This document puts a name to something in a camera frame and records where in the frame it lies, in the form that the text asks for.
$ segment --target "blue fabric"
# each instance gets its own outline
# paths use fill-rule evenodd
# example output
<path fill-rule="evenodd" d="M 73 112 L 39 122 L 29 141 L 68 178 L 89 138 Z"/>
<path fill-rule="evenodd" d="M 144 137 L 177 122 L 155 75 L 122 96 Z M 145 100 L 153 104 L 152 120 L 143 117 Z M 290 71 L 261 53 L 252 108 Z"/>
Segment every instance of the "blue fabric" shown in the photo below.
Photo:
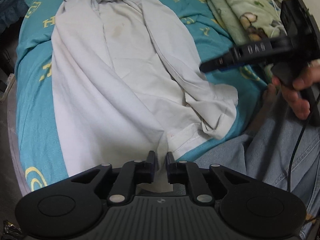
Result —
<path fill-rule="evenodd" d="M 0 34 L 20 17 L 24 17 L 27 10 L 24 0 L 0 0 Z"/>
<path fill-rule="evenodd" d="M 206 0 L 160 1 L 171 8 L 186 25 L 202 61 L 216 57 L 232 46 L 230 36 L 218 25 Z M 30 9 L 23 21 L 17 48 L 17 133 L 20 161 L 32 190 L 68 176 L 54 118 L 50 65 L 54 15 L 61 2 L 26 0 Z M 226 83 L 237 88 L 237 118 L 225 138 L 211 139 L 181 159 L 193 161 L 212 147 L 238 136 L 247 126 L 261 90 L 266 87 L 250 67 L 215 71 L 207 74 L 207 78 L 215 84 Z"/>

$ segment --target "blue ruffled fabric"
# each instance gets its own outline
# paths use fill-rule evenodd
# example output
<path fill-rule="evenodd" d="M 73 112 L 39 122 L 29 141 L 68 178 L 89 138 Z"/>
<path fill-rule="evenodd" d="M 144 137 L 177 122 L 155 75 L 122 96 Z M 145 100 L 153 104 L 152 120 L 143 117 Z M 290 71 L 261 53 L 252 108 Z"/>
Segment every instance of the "blue ruffled fabric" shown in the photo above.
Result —
<path fill-rule="evenodd" d="M 24 0 L 0 0 L 0 34 L 11 24 L 24 17 L 28 5 Z"/>

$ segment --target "white fabric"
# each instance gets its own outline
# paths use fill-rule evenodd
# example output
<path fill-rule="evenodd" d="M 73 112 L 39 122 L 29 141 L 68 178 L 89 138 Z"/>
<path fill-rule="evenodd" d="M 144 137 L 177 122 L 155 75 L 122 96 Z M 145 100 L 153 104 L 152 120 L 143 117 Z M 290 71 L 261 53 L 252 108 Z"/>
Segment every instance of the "white fabric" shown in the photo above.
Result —
<path fill-rule="evenodd" d="M 69 176 L 143 160 L 149 150 L 161 167 L 167 151 L 177 159 L 221 139 L 235 120 L 236 89 L 206 81 L 192 36 L 158 0 L 64 0 L 52 46 L 54 111 Z M 170 190 L 162 177 L 148 189 Z"/>

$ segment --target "gray denim pants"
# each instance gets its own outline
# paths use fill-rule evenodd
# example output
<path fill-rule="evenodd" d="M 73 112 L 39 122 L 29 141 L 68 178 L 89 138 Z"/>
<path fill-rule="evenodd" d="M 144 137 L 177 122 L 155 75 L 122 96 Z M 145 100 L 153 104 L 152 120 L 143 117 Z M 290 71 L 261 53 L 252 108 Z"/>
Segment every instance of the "gray denim pants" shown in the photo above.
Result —
<path fill-rule="evenodd" d="M 211 149 L 195 162 L 201 168 L 218 163 L 270 185 L 287 190 L 287 172 L 291 154 L 303 126 L 279 93 L 263 126 Z M 316 216 L 320 208 L 320 128 L 309 125 L 296 152 L 291 190 Z M 306 239 L 311 224 L 300 233 Z"/>

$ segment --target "fingernail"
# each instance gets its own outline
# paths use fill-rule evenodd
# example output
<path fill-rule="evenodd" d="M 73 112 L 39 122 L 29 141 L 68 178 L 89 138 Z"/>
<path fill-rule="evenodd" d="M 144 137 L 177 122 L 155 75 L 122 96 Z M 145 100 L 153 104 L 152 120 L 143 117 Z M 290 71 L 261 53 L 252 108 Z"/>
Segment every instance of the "fingernail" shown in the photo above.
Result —
<path fill-rule="evenodd" d="M 295 88 L 301 88 L 304 86 L 304 81 L 302 78 L 297 78 L 294 82 L 293 82 L 293 86 Z"/>

